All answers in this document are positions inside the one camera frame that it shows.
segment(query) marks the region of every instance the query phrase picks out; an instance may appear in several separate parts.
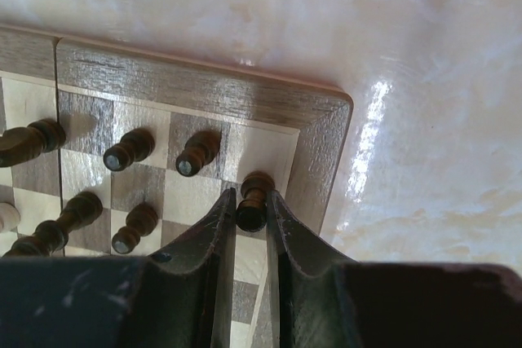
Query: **wooden chessboard frame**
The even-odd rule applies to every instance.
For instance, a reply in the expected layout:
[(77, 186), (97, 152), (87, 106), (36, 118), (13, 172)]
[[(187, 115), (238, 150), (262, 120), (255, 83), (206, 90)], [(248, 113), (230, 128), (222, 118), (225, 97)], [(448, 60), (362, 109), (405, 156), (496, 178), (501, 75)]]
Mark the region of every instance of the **wooden chessboard frame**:
[(19, 29), (0, 29), (0, 72), (299, 130), (285, 199), (321, 229), (353, 108), (340, 89)]

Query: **pawn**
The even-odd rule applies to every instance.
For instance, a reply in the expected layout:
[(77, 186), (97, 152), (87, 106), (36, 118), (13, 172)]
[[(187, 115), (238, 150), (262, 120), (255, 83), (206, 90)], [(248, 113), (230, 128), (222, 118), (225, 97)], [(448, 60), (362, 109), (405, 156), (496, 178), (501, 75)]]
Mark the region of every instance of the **pawn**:
[(134, 207), (125, 219), (125, 226), (113, 236), (113, 249), (119, 254), (128, 254), (138, 245), (142, 236), (148, 236), (157, 225), (157, 214), (152, 207), (140, 204)]
[(40, 120), (6, 130), (0, 137), (0, 167), (11, 167), (62, 147), (65, 131), (56, 121)]
[(196, 132), (185, 144), (176, 158), (176, 169), (184, 177), (199, 173), (203, 166), (211, 163), (218, 155), (221, 135), (212, 130)]
[(267, 193), (276, 188), (268, 174), (255, 171), (241, 185), (243, 201), (237, 206), (236, 224), (243, 231), (257, 232), (267, 224)]
[(127, 132), (120, 139), (120, 143), (105, 152), (105, 167), (111, 171), (122, 171), (152, 154), (154, 144), (154, 138), (147, 130), (139, 128)]
[(0, 203), (0, 232), (8, 232), (20, 223), (18, 209), (9, 203)]
[(80, 192), (73, 197), (56, 220), (37, 225), (34, 234), (19, 238), (4, 256), (50, 256), (69, 242), (69, 233), (93, 223), (103, 206), (96, 195)]

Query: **dark chess piece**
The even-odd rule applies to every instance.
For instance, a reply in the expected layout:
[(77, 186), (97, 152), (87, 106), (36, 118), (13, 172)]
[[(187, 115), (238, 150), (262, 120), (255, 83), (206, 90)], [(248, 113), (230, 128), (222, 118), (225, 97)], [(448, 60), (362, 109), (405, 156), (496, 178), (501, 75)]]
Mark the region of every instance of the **dark chess piece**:
[(211, 163), (218, 155), (221, 134), (213, 130), (196, 132), (185, 144), (185, 149), (176, 158), (176, 169), (184, 177), (199, 173), (203, 166)]
[(157, 225), (157, 214), (152, 207), (140, 204), (134, 207), (125, 226), (113, 236), (113, 249), (119, 254), (128, 254), (138, 245), (142, 236), (148, 236)]
[(19, 238), (4, 256), (50, 256), (69, 242), (69, 233), (93, 223), (102, 213), (100, 199), (90, 192), (73, 197), (56, 220), (37, 225), (34, 234)]
[(38, 158), (65, 143), (65, 131), (56, 121), (40, 120), (6, 130), (0, 137), (0, 167), (11, 167)]
[(104, 154), (104, 164), (111, 171), (122, 171), (134, 162), (143, 161), (154, 150), (153, 136), (143, 128), (127, 132)]
[(243, 231), (257, 232), (267, 224), (267, 193), (276, 185), (261, 171), (248, 174), (241, 185), (243, 201), (237, 206), (236, 224)]

